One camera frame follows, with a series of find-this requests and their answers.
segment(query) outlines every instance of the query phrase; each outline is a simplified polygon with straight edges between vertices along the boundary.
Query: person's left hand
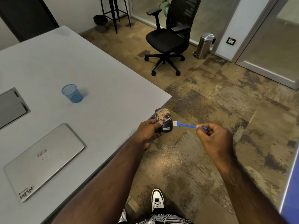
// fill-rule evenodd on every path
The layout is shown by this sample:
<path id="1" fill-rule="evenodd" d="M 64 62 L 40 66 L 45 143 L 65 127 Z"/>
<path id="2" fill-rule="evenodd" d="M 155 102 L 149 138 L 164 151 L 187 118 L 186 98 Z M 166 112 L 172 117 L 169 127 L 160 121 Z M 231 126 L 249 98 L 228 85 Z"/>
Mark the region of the person's left hand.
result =
<path id="1" fill-rule="evenodd" d="M 163 126 L 163 121 L 157 122 L 156 119 L 144 121 L 139 125 L 132 140 L 142 144 L 144 150 L 147 150 L 151 146 L 153 140 L 165 134 L 163 132 L 158 132 L 161 126 Z"/>

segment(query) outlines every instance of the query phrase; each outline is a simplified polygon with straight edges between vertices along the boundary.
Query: black office chair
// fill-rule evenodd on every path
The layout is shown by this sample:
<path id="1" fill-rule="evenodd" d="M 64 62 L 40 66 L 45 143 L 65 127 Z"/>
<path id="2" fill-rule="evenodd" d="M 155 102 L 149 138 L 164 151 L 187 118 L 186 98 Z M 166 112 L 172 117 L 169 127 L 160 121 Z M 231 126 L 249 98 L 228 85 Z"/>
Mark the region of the black office chair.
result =
<path id="1" fill-rule="evenodd" d="M 172 57 L 180 57 L 185 60 L 182 53 L 188 48 L 190 40 L 191 26 L 201 0 L 171 0 L 166 18 L 166 29 L 161 29 L 159 23 L 159 13 L 162 11 L 156 8 L 147 11 L 150 16 L 155 16 L 157 29 L 148 33 L 145 39 L 157 51 L 162 54 L 145 55 L 144 60 L 149 61 L 149 57 L 159 57 L 160 59 L 152 68 L 152 75 L 155 76 L 155 69 L 161 62 L 167 61 L 179 76 L 181 72 L 170 60 Z"/>

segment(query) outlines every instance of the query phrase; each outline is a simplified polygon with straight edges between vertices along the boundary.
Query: person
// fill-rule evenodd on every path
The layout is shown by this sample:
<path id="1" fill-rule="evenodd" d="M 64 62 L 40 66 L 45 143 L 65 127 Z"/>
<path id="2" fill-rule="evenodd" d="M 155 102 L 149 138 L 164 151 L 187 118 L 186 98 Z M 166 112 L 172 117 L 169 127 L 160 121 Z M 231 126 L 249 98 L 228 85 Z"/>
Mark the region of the person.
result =
<path id="1" fill-rule="evenodd" d="M 64 207 L 53 224 L 125 224 L 124 206 L 134 175 L 144 151 L 163 135 L 159 132 L 162 125 L 162 121 L 155 119 L 142 122 L 109 164 Z M 217 123 L 205 123 L 196 126 L 196 134 L 224 181 L 240 224 L 287 224 L 238 162 L 228 129 Z M 164 208 L 159 189 L 152 192 L 151 217 L 140 222 L 155 223 L 192 224 Z"/>

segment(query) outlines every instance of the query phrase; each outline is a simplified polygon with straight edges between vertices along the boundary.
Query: blue brush handle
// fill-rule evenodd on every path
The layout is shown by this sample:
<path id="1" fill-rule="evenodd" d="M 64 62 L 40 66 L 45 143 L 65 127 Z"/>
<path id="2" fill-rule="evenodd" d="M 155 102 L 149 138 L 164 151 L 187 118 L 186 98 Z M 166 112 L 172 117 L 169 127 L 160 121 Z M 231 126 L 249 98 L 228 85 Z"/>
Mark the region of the blue brush handle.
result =
<path id="1" fill-rule="evenodd" d="M 182 126 L 182 127 L 190 127 L 190 128 L 196 128 L 196 126 L 193 126 L 193 125 L 188 125 L 188 124 L 182 124 L 180 123 L 179 121 L 176 122 L 178 127 Z"/>

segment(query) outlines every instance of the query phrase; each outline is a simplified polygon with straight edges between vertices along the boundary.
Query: forearm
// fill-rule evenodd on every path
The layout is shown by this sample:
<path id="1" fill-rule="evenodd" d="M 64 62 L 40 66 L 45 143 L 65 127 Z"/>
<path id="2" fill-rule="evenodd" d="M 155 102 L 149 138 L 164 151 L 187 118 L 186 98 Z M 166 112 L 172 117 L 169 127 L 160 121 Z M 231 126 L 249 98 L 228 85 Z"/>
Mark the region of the forearm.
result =
<path id="1" fill-rule="evenodd" d="M 130 140 L 61 211 L 53 224 L 117 223 L 140 164 L 142 145 Z"/>
<path id="2" fill-rule="evenodd" d="M 287 224 L 237 160 L 217 168 L 240 224 Z"/>

